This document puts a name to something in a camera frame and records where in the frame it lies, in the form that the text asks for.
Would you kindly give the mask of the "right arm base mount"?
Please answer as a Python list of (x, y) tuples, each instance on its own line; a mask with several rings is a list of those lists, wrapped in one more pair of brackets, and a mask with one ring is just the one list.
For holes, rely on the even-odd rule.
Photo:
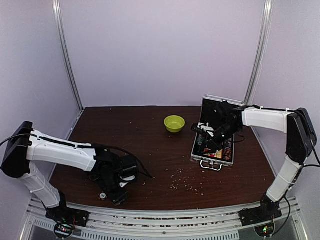
[(272, 219), (280, 218), (282, 212), (280, 209), (272, 212), (264, 212), (261, 207), (244, 208), (239, 211), (239, 219), (242, 226), (256, 225), (263, 222), (271, 221)]

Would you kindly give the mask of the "white red poker chip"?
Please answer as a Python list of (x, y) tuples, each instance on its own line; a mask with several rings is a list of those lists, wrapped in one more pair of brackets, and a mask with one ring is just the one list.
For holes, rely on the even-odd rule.
[(106, 193), (102, 192), (102, 193), (99, 194), (99, 199), (100, 200), (105, 201), (107, 198), (108, 197), (107, 197)]

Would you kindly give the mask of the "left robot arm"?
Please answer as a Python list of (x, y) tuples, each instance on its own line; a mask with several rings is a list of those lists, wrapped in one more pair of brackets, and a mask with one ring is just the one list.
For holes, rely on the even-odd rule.
[(61, 222), (69, 221), (72, 211), (66, 205), (64, 194), (42, 175), (36, 161), (89, 173), (115, 206), (127, 199), (125, 186), (134, 182), (139, 174), (138, 159), (129, 152), (119, 156), (112, 152), (111, 146), (51, 137), (33, 129), (30, 121), (24, 121), (4, 142), (7, 146), (0, 166), (3, 173), (23, 182)]

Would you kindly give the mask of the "aluminium poker chip case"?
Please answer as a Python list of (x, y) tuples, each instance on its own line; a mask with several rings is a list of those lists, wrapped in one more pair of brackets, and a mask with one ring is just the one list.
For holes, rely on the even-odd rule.
[(219, 172), (234, 164), (235, 134), (238, 132), (227, 118), (243, 102), (206, 94), (202, 98), (200, 118), (192, 124), (196, 133), (190, 159), (204, 170)]

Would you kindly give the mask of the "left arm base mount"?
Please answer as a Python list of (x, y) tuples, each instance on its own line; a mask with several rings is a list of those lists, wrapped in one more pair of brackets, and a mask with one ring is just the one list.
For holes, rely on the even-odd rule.
[(71, 226), (86, 227), (90, 213), (75, 208), (47, 208), (46, 217), (56, 223), (68, 224)]

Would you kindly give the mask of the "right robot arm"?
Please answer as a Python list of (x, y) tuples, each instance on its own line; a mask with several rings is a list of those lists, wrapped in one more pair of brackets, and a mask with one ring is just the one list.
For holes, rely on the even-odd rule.
[(243, 105), (230, 109), (222, 114), (220, 124), (216, 127), (198, 122), (192, 129), (204, 138), (201, 149), (208, 147), (216, 153), (243, 127), (267, 129), (286, 136), (283, 165), (256, 210), (258, 219), (266, 221), (276, 213), (280, 201), (296, 183), (306, 166), (305, 161), (311, 154), (316, 153), (317, 134), (305, 108), (273, 109), (256, 105)]

